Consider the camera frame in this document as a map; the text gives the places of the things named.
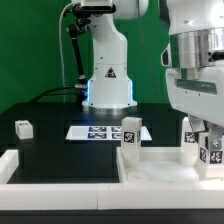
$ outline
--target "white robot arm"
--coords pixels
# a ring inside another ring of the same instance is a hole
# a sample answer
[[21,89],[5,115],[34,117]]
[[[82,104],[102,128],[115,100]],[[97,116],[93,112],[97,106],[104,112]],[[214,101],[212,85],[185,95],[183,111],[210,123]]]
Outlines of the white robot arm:
[[224,1],[166,0],[166,4],[171,105],[208,121],[209,149],[219,150],[224,132]]
[[[117,115],[132,111],[137,102],[132,98],[132,81],[127,76],[127,40],[117,31],[114,19],[138,16],[138,0],[73,0],[76,15],[88,18],[94,48],[93,76],[88,81],[84,111]],[[148,0],[140,0],[143,15]]]

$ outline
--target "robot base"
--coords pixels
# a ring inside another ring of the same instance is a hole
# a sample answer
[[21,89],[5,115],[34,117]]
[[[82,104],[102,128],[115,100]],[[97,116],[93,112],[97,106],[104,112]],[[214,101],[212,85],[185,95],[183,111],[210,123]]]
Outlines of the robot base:
[[97,108],[97,107],[83,105],[82,109],[84,112],[88,112],[88,113],[117,116],[117,115],[137,112],[137,105],[124,107],[124,108]]

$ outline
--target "black tabletop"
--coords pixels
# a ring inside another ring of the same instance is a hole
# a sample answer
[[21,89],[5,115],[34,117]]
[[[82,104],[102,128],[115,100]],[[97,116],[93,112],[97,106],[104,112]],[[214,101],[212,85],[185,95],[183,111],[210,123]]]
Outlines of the black tabletop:
[[[0,146],[19,150],[19,168],[9,183],[117,183],[116,148],[120,141],[65,140],[71,125],[120,126],[126,116],[141,117],[152,135],[142,146],[180,144],[184,114],[169,105],[141,104],[136,113],[102,116],[73,103],[21,103],[0,115]],[[15,121],[29,120],[34,138],[20,140]]]
[[[185,114],[164,104],[140,104],[134,114],[100,116],[83,113],[72,103],[21,103],[0,115],[0,152],[18,149],[20,165],[10,183],[119,182],[115,141],[67,141],[71,125],[120,126],[126,116],[141,117],[152,136],[142,146],[179,146]],[[15,121],[29,120],[32,140],[20,140]],[[220,210],[0,211],[0,223],[214,223],[224,221]]]

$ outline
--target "white box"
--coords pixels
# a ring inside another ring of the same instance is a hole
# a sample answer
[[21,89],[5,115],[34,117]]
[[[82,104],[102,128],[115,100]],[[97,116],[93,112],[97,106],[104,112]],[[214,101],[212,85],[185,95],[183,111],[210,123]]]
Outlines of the white box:
[[201,133],[199,138],[199,152],[197,171],[200,178],[222,178],[224,177],[224,152],[222,150],[209,150],[206,146],[208,133]]
[[139,163],[141,127],[141,118],[126,117],[122,120],[121,153],[125,166],[136,166]]
[[20,139],[33,138],[33,126],[29,121],[16,121],[15,122],[16,134]]
[[[137,167],[125,167],[117,151],[120,184],[99,184],[98,209],[224,208],[224,181],[200,180],[195,167],[180,164],[180,148],[145,147]],[[148,180],[128,180],[130,172]]]
[[188,117],[182,123],[180,161],[185,166],[196,166],[198,159],[198,143],[195,142],[194,132]]

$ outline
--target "green wall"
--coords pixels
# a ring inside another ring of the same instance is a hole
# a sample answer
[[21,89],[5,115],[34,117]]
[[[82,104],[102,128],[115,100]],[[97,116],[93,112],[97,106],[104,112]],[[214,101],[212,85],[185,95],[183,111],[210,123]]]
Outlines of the green wall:
[[[62,86],[58,46],[58,20],[67,0],[2,0],[0,14],[0,112],[18,102],[28,102],[39,93]],[[73,16],[63,22],[73,23]],[[128,38],[128,74],[134,81],[135,99],[141,103],[159,103],[140,39],[137,20],[116,21]],[[143,35],[162,95],[168,102],[165,69],[160,54],[167,45],[167,30],[159,23],[157,0],[151,0],[142,18]],[[85,72],[92,74],[91,36],[80,36]],[[66,84],[77,80],[72,45],[63,33]]]

